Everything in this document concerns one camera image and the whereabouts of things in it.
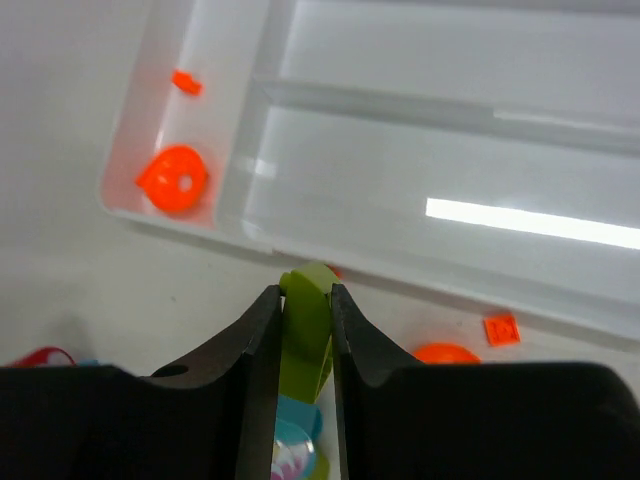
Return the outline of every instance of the orange round piece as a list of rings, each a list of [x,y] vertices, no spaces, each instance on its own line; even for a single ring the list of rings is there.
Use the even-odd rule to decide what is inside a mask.
[[[481,363],[480,359],[464,347],[453,343],[431,343],[413,352],[423,363]]]
[[[186,145],[175,145],[156,155],[136,184],[157,208],[178,213],[198,202],[208,177],[198,152]]]

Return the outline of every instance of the white plastic tray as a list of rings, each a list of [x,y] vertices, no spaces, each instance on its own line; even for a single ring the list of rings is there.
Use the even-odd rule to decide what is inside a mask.
[[[637,45],[629,0],[156,1],[102,200],[640,339]],[[179,217],[134,184],[174,143],[214,178]]]

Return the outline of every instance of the lime green toy piece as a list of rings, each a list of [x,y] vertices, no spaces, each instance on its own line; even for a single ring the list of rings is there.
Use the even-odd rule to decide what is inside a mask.
[[[331,311],[327,295],[338,277],[322,263],[285,273],[280,393],[315,403],[331,368]]]
[[[327,480],[329,478],[329,460],[320,450],[316,449],[316,466],[308,480]]]

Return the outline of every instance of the orange lego brick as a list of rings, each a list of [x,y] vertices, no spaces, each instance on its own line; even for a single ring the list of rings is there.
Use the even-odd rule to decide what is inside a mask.
[[[196,82],[188,72],[174,71],[172,81],[176,87],[189,95],[198,96],[202,92],[202,84]]]
[[[510,313],[485,318],[484,328],[489,345],[492,347],[520,343],[518,324],[516,318]]]

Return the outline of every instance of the red object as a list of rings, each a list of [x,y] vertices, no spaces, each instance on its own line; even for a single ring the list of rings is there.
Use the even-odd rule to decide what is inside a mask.
[[[175,70],[171,80],[176,87],[189,95],[198,96],[202,92],[202,84],[196,82],[189,72]]]
[[[178,213],[198,202],[208,177],[198,152],[186,145],[175,145],[160,152],[147,165],[136,185],[160,210]]]
[[[420,347],[413,356],[424,363],[481,363],[481,360],[464,347],[453,343],[432,343]]]
[[[489,345],[492,347],[520,343],[518,324],[516,318],[510,313],[485,318],[484,328]]]
[[[61,367],[75,365],[67,352],[57,347],[39,348],[26,357],[9,364],[9,367]]]

